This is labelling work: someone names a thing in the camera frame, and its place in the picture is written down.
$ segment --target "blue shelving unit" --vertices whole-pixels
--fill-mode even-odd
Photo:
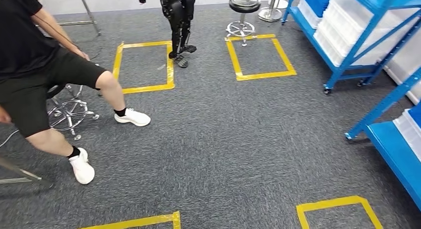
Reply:
[[[392,59],[392,57],[401,49],[407,41],[418,31],[421,27],[421,0],[357,0],[363,6],[365,6],[368,10],[373,13],[373,17],[368,24],[367,28],[363,31],[360,38],[357,40],[356,44],[352,47],[348,55],[345,57],[344,61],[339,67],[336,67],[332,64],[328,56],[324,53],[323,49],[319,46],[317,41],[314,39],[313,34],[315,32],[314,29],[310,27],[307,20],[301,14],[300,10],[297,7],[292,6],[292,2],[294,0],[288,1],[288,7],[284,13],[282,18],[282,24],[286,22],[286,19],[289,14],[292,15],[295,22],[298,23],[301,30],[304,32],[305,36],[310,40],[311,44],[317,50],[317,52],[322,56],[325,60],[329,68],[332,70],[332,75],[327,83],[324,85],[324,93],[330,94],[332,89],[337,81],[345,80],[345,79],[352,79],[352,78],[362,78],[362,80],[358,83],[358,86],[363,86],[370,84],[372,80],[382,71],[384,66]],[[377,26],[379,21],[383,18],[384,14],[389,9],[401,9],[401,8],[418,8],[418,11],[411,15],[409,18],[404,20],[401,24],[396,26],[393,30],[389,33],[384,35],[380,38],[377,42],[369,46],[366,50],[356,56],[356,53],[361,48],[363,43],[366,41],[367,37],[373,31],[373,29]],[[399,41],[399,43],[386,55],[386,57],[378,62],[375,65],[369,66],[353,66],[352,64],[360,59],[362,56],[367,54],[370,50],[375,48],[381,42],[389,38],[391,35],[396,33],[399,29],[403,26],[408,24],[414,18],[418,18],[418,21],[412,26],[412,28],[407,32],[407,34]],[[355,69],[369,69],[368,73],[365,74],[348,74],[345,73],[349,70]]]
[[[348,133],[345,133],[345,136],[348,140],[352,140],[364,131],[421,210],[421,161],[393,122],[373,124],[383,112],[403,97],[420,80],[421,67],[387,95]]]

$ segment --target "shoe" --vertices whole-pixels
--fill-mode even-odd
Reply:
[[[150,117],[144,113],[137,112],[132,108],[126,109],[125,116],[118,116],[114,114],[114,119],[120,123],[133,123],[136,126],[147,126],[150,123]]]
[[[80,154],[69,158],[69,162],[73,167],[76,180],[81,184],[90,183],[95,177],[95,170],[88,163],[88,153],[83,148],[78,148]]]

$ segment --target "knee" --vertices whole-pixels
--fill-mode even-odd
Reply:
[[[113,74],[109,71],[105,71],[99,76],[96,81],[96,88],[98,89],[112,89],[119,85],[118,81],[114,78]]]
[[[38,132],[36,134],[33,134],[26,138],[35,148],[41,150],[46,145],[50,144],[53,140],[53,129],[45,130]]]

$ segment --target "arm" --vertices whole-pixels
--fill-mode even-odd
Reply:
[[[79,48],[71,42],[69,36],[57,24],[56,20],[50,15],[39,3],[38,0],[20,0],[22,7],[27,11],[32,21],[44,29],[51,37],[55,38],[60,44],[70,51],[89,60],[88,55],[83,53]]]
[[[55,38],[61,45],[72,52],[79,51],[79,48],[72,43],[70,37],[66,34],[63,28],[57,24],[56,19],[48,13],[44,8],[41,8],[37,13],[31,16],[34,23],[38,24],[51,37]]]

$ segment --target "yellow tape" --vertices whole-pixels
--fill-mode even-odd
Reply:
[[[159,45],[167,45],[171,43],[171,41],[158,41],[158,42],[147,42],[147,43],[140,43],[140,44],[125,44],[123,48],[138,48],[138,47],[150,47],[150,46],[159,46]]]
[[[227,48],[228,48],[229,55],[231,57],[231,61],[232,61],[232,65],[234,67],[234,72],[235,72],[235,76],[237,78],[237,81],[297,75],[294,67],[292,66],[292,64],[289,61],[285,51],[282,49],[281,44],[279,43],[278,39],[276,39],[276,36],[274,34],[256,35],[256,38],[257,39],[272,38],[272,42],[273,42],[279,56],[281,57],[282,61],[285,63],[287,71],[244,75],[243,72],[241,71],[240,63],[238,61],[237,54],[235,53],[234,45],[232,44],[232,41],[242,40],[242,38],[241,37],[229,37],[228,41],[226,42],[226,45],[227,45]],[[253,39],[253,37],[247,36],[246,39]]]
[[[138,48],[138,47],[150,47],[150,46],[159,46],[165,45],[167,46],[167,83],[161,85],[154,85],[154,86],[142,86],[142,87],[131,87],[123,89],[123,94],[129,93],[139,93],[139,92],[146,92],[146,91],[160,91],[160,90],[169,90],[175,87],[174,85],[174,63],[168,57],[169,53],[172,51],[172,42],[171,41],[159,41],[159,42],[148,42],[148,43],[140,43],[140,44],[124,44],[121,43],[120,46],[117,47],[116,58],[114,61],[114,68],[113,68],[113,76],[118,79],[120,75],[120,68],[121,68],[121,61],[123,57],[123,49],[127,48]]]
[[[160,215],[160,216],[153,216],[148,218],[141,218],[141,219],[135,219],[125,222],[119,222],[119,223],[111,223],[111,224],[105,224],[100,226],[93,226],[88,228],[81,228],[81,229],[128,229],[128,228],[134,228],[134,227],[144,227],[159,223],[167,223],[167,222],[173,222],[173,228],[174,229],[181,229],[181,222],[180,222],[180,212],[174,212],[173,214],[168,215]]]
[[[116,58],[114,60],[113,76],[118,79],[120,75],[121,58],[123,56],[124,42],[117,47]]]
[[[339,206],[347,206],[347,205],[358,204],[358,203],[361,203],[362,206],[364,207],[368,217],[370,218],[371,222],[374,225],[374,228],[383,229],[383,226],[381,225],[376,214],[370,207],[370,204],[368,203],[368,201],[365,198],[362,198],[360,196],[349,196],[349,197],[336,198],[336,199],[331,199],[331,200],[324,200],[324,201],[320,201],[316,203],[300,204],[296,206],[296,209],[297,209],[298,219],[301,223],[301,227],[303,229],[309,229],[310,226],[308,225],[308,221],[307,221],[307,218],[305,217],[304,212],[321,210],[321,209],[332,208],[332,207],[339,207]]]
[[[276,38],[276,36],[274,34],[259,34],[259,35],[254,35],[254,36],[247,36],[244,37],[246,40],[250,40],[250,39],[269,39],[269,38]],[[242,40],[242,37],[228,37],[229,41],[235,41],[235,40]]]
[[[283,63],[285,64],[286,69],[288,70],[287,72],[289,72],[290,75],[297,75],[297,72],[295,71],[294,67],[292,66],[291,62],[289,61],[289,58],[286,55],[285,51],[283,50],[279,40],[274,38],[274,39],[272,39],[272,42],[274,43],[275,48],[277,49],[277,52],[278,52],[279,56],[281,57]]]

